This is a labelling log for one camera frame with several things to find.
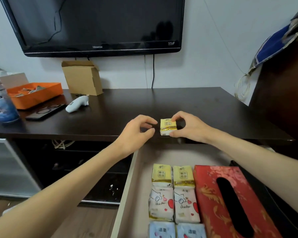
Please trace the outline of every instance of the white handheld device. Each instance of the white handheld device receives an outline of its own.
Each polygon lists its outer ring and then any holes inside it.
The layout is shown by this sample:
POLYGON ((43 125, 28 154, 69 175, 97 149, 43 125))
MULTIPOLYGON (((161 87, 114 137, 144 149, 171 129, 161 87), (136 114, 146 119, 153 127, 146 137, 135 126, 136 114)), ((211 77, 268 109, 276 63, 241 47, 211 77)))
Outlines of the white handheld device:
POLYGON ((65 110, 69 113, 74 112, 79 109, 82 105, 87 106, 88 105, 88 96, 80 96, 74 101, 72 101, 65 110))

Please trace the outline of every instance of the forearm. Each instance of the forearm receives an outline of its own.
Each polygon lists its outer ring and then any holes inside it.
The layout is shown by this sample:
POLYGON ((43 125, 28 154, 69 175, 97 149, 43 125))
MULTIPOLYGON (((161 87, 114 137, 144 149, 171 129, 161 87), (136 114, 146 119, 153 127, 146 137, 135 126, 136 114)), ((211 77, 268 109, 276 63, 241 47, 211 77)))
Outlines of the forearm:
POLYGON ((111 144, 62 179, 0 217, 0 238, 50 237, 98 180, 120 159, 111 144))
POLYGON ((231 156, 298 212, 298 160, 219 130, 208 143, 231 156))

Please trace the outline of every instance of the dark wooden tabletop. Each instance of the dark wooden tabletop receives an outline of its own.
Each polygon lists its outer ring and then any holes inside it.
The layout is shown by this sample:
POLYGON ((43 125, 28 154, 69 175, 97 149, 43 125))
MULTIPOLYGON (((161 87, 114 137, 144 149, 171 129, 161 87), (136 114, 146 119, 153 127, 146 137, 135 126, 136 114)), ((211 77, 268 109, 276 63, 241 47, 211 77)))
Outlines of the dark wooden tabletop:
MULTIPOLYGON (((68 113, 64 109, 42 121, 26 121, 25 116, 50 104, 69 104, 75 96, 68 90, 28 111, 21 120, 0 124, 0 138, 114 141, 127 122, 139 114, 160 121, 182 110, 192 113, 212 127, 245 140, 293 140, 290 135, 252 112, 222 88, 105 89, 90 96, 89 106, 68 113)), ((174 142, 160 136, 159 125, 151 141, 174 142)), ((185 122, 177 122, 184 127, 185 122)))

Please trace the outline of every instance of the person's right arm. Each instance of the person's right arm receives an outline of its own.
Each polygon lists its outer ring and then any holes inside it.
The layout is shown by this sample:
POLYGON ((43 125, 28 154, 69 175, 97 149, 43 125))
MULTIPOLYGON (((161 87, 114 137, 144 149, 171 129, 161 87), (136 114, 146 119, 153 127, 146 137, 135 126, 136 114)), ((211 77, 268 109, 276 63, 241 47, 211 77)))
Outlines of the person's right arm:
POLYGON ((180 111, 172 121, 179 118, 186 126, 170 133, 171 137, 185 137, 222 150, 298 212, 298 160, 212 128, 192 114, 180 111))

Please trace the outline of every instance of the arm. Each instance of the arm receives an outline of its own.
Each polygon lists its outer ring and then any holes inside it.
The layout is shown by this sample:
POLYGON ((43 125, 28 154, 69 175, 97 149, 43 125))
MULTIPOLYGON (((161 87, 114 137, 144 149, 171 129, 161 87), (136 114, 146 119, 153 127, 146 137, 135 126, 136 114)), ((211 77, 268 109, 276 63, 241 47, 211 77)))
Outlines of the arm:
POLYGON ((158 123, 148 116, 136 117, 110 146, 0 217, 0 238, 51 237, 111 166, 153 136, 154 128, 147 122, 158 123), (149 130, 140 133, 140 127, 149 130))
POLYGON ((298 212, 298 160, 212 128, 194 115, 180 111, 172 121, 178 118, 183 118, 186 126, 170 136, 186 137, 222 150, 298 212))

